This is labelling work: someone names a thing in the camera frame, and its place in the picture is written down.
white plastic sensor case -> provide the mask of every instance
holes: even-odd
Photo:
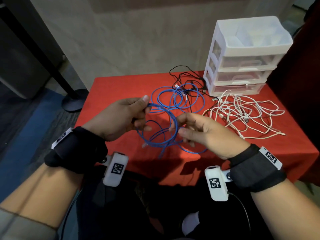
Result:
[[[229,198],[226,182],[231,182],[230,169],[222,171],[220,166],[210,166],[204,170],[211,198],[227,201]]]
[[[114,152],[111,156],[107,155],[107,160],[103,165],[107,166],[103,178],[103,184],[117,187],[120,184],[123,173],[129,161],[129,157],[120,152]]]

stanchion base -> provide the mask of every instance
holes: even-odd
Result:
[[[89,94],[87,89],[77,89],[75,92],[78,94],[78,99],[72,99],[69,95],[66,95],[62,100],[62,108],[70,113],[81,111],[85,100]]]

forearm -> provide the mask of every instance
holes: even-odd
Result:
[[[288,179],[251,195],[276,239],[320,239],[320,209]]]
[[[82,181],[82,174],[42,164],[0,207],[54,228],[61,224]]]

black stanchion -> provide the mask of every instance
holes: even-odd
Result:
[[[58,69],[52,64],[46,54],[31,38],[28,32],[12,14],[6,4],[0,0],[0,18],[14,32],[18,39],[28,48],[34,57],[44,66],[57,83],[67,92],[62,101],[62,108],[67,112],[78,112],[89,94],[87,89],[73,90],[67,81],[60,74]]]

gray sleeve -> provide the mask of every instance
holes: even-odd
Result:
[[[1,240],[54,240],[56,231],[42,223],[0,209]]]

